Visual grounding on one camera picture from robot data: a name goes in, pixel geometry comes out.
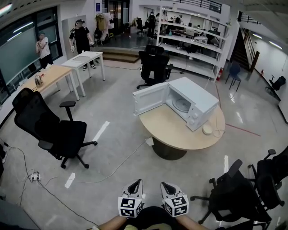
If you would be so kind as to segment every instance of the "ceiling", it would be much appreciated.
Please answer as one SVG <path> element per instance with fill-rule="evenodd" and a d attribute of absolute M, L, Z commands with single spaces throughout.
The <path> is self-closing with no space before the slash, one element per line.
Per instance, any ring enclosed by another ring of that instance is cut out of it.
<path fill-rule="evenodd" d="M 288 46 L 288 0 L 217 0 L 256 19 Z"/>
<path fill-rule="evenodd" d="M 26 15 L 59 5 L 64 1 L 67 0 L 0 0 L 0 9 L 12 3 L 10 11 L 0 15 L 0 29 Z"/>

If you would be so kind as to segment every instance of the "open microwave door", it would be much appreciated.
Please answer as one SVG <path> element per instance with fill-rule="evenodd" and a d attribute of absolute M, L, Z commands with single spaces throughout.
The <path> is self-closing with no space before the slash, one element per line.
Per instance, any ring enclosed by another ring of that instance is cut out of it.
<path fill-rule="evenodd" d="M 168 83 L 163 82 L 133 93 L 134 115 L 139 115 L 165 103 Z"/>

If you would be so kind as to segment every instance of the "blue chair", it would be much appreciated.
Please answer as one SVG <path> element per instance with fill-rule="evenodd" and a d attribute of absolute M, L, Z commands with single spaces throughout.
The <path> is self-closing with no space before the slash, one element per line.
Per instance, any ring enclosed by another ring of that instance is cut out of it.
<path fill-rule="evenodd" d="M 241 83 L 241 79 L 237 76 L 237 74 L 238 74 L 240 71 L 241 71 L 240 65 L 239 65 L 238 63 L 235 63 L 235 62 L 232 63 L 232 66 L 231 66 L 231 68 L 229 69 L 228 77 L 227 77 L 227 79 L 226 79 L 226 81 L 225 81 L 225 84 L 226 84 L 227 81 L 228 81 L 228 78 L 229 78 L 229 77 L 232 77 L 232 82 L 231 82 L 231 85 L 230 85 L 230 88 L 229 88 L 229 89 L 231 89 L 231 86 L 234 85 L 235 81 L 238 81 L 239 84 L 238 84 L 238 87 L 237 87 L 236 91 L 238 90 L 239 85 L 240 85 L 240 83 Z"/>

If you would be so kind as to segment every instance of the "red floor line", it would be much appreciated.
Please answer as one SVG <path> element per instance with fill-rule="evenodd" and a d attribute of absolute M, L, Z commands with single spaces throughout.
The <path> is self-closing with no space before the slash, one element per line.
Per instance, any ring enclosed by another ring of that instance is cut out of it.
<path fill-rule="evenodd" d="M 218 91 L 218 87 L 217 87 L 216 84 L 215 84 L 215 86 L 216 86 L 216 90 L 217 90 L 217 94 L 218 94 L 219 105 L 220 105 L 220 108 L 222 109 L 221 101 L 220 101 L 220 96 L 219 96 L 219 91 Z"/>
<path fill-rule="evenodd" d="M 242 129 L 242 128 L 238 128 L 238 127 L 233 126 L 233 125 L 231 125 L 231 124 L 227 124 L 227 123 L 226 123 L 226 125 L 231 126 L 231 127 L 233 127 L 233 128 L 240 129 L 240 130 L 242 130 L 242 131 L 245 131 L 245 132 L 248 132 L 248 133 L 251 133 L 251 134 L 254 134 L 254 135 L 256 135 L 256 136 L 261 137 L 261 135 L 259 135 L 259 134 L 257 134 L 257 133 L 253 133 L 253 132 L 250 132 L 250 131 L 248 131 L 248 130 L 245 130 L 245 129 Z"/>

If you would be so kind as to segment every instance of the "table pedestal base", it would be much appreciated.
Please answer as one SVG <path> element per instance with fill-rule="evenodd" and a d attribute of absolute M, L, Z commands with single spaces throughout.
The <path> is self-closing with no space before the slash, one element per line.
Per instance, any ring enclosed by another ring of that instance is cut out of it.
<path fill-rule="evenodd" d="M 186 150 L 179 150 L 179 149 L 172 148 L 170 146 L 163 144 L 156 138 L 154 137 L 152 138 L 154 142 L 154 145 L 152 146 L 154 152 L 165 160 L 178 160 L 187 153 Z"/>

